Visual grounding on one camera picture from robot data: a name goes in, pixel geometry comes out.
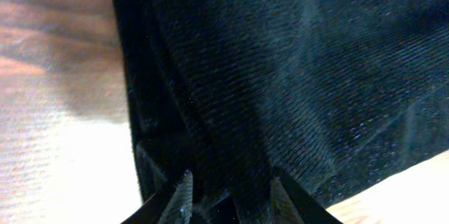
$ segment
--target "wooden table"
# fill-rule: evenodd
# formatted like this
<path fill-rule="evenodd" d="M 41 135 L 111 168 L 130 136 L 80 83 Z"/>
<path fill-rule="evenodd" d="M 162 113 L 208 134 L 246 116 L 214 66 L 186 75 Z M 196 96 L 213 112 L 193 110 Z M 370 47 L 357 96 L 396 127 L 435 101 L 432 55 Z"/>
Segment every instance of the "wooden table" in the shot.
<path fill-rule="evenodd" d="M 0 0 L 0 223 L 119 223 L 140 205 L 112 0 Z M 449 223 L 449 152 L 329 208 Z"/>

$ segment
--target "dark cloth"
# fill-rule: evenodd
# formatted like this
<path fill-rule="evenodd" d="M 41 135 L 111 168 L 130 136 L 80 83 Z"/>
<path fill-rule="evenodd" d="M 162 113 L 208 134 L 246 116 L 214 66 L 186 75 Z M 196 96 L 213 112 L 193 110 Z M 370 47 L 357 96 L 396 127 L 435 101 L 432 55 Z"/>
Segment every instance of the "dark cloth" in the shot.
<path fill-rule="evenodd" d="M 180 114 L 205 195 L 248 218 L 273 167 L 326 207 L 449 149 L 449 0 L 140 3 L 148 91 Z"/>

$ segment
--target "tabletop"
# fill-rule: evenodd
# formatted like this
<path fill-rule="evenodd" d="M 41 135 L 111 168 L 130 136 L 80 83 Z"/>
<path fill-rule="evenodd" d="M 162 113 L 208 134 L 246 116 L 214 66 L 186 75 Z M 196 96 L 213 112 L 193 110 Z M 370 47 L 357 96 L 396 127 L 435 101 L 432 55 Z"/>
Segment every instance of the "tabletop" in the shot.
<path fill-rule="evenodd" d="M 0 0 L 1 223 L 120 223 L 141 205 L 112 0 Z M 330 207 L 448 223 L 449 152 Z"/>

